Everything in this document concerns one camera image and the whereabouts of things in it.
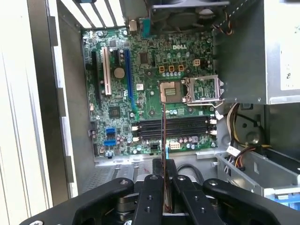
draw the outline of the blue pcie slot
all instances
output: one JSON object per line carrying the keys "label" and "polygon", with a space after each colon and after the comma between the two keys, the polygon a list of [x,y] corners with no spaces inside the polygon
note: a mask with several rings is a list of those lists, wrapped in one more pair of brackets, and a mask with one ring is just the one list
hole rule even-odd
{"label": "blue pcie slot", "polygon": [[125,49],[125,72],[127,76],[127,89],[128,89],[128,97],[131,101],[132,110],[136,111],[135,100],[133,96],[133,87],[132,87],[132,74],[131,74],[131,61],[130,61],[130,51]]}
{"label": "blue pcie slot", "polygon": [[114,145],[116,145],[117,144],[117,142],[116,142],[116,140],[105,140],[104,142],[103,142],[103,145],[104,146],[114,146]]}
{"label": "blue pcie slot", "polygon": [[113,135],[113,134],[116,133],[116,128],[114,128],[114,127],[108,127],[108,128],[105,129],[105,131],[106,131],[107,135]]}

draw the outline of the side panel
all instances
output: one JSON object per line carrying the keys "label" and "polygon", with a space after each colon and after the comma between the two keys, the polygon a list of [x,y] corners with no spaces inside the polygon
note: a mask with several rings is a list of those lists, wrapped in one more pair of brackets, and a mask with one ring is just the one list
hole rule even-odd
{"label": "side panel", "polygon": [[0,221],[16,225],[53,203],[27,2],[3,4],[0,26]]}

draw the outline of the pcie slot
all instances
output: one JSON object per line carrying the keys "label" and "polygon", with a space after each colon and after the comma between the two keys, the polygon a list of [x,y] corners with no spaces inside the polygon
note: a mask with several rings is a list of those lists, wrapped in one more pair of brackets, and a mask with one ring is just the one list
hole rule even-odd
{"label": "pcie slot", "polygon": [[128,97],[131,101],[131,108],[132,110],[136,110],[135,107],[135,100],[133,96],[133,81],[132,81],[132,74],[131,74],[131,60],[130,60],[130,51],[128,49],[124,50],[125,52],[125,72],[126,72],[126,79],[127,79],[127,89],[128,89]]}
{"label": "pcie slot", "polygon": [[99,76],[98,76],[98,59],[97,53],[92,52],[92,66],[93,66],[93,76],[94,76],[94,86],[95,86],[95,95],[96,100],[101,105],[100,89],[99,89]]}
{"label": "pcie slot", "polygon": [[103,61],[105,94],[112,95],[111,69],[110,69],[110,61],[109,61],[109,50],[107,47],[102,48],[102,61]]}

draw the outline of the integrated circuit chip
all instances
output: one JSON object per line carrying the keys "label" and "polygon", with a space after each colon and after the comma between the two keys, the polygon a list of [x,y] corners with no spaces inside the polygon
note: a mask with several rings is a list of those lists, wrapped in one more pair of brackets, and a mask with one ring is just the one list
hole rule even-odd
{"label": "integrated circuit chip", "polygon": [[109,118],[111,118],[111,119],[119,119],[120,117],[121,117],[120,106],[109,107]]}
{"label": "integrated circuit chip", "polygon": [[160,99],[164,103],[181,102],[180,82],[162,82],[160,87]]}
{"label": "integrated circuit chip", "polygon": [[146,52],[140,53],[140,62],[141,64],[148,64],[148,53]]}
{"label": "integrated circuit chip", "polygon": [[115,41],[115,40],[109,41],[109,46],[110,46],[110,47],[116,47],[116,46],[117,46],[116,41]]}

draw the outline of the black wire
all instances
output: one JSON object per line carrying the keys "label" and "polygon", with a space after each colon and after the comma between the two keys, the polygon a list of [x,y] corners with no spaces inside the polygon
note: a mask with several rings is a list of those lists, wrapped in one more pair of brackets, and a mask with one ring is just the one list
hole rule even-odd
{"label": "black wire", "polygon": [[200,172],[200,170],[197,167],[195,167],[192,164],[182,164],[177,168],[177,171],[179,172],[180,170],[182,170],[184,168],[190,168],[190,169],[194,170],[194,172],[196,174],[196,177],[199,181],[199,184],[202,185],[204,183],[204,177],[203,177],[202,173]]}

